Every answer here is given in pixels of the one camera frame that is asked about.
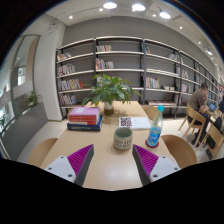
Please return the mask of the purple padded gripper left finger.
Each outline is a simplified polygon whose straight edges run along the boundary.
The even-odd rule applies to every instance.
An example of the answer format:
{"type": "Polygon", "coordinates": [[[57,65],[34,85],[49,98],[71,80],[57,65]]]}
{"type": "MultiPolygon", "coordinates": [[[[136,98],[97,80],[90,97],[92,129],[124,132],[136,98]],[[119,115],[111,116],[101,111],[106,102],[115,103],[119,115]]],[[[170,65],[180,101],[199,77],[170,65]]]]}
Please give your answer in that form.
{"type": "Polygon", "coordinates": [[[94,155],[94,145],[88,145],[69,156],[60,155],[45,168],[56,176],[82,186],[94,155]]]}

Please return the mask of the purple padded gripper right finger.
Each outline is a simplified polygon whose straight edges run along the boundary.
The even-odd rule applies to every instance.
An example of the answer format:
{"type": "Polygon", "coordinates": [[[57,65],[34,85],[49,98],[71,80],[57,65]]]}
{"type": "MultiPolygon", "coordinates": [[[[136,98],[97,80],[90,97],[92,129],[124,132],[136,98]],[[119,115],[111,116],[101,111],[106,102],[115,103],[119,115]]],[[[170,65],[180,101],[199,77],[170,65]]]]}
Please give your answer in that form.
{"type": "Polygon", "coordinates": [[[138,145],[133,145],[132,154],[143,186],[180,170],[168,157],[157,156],[138,145]]]}

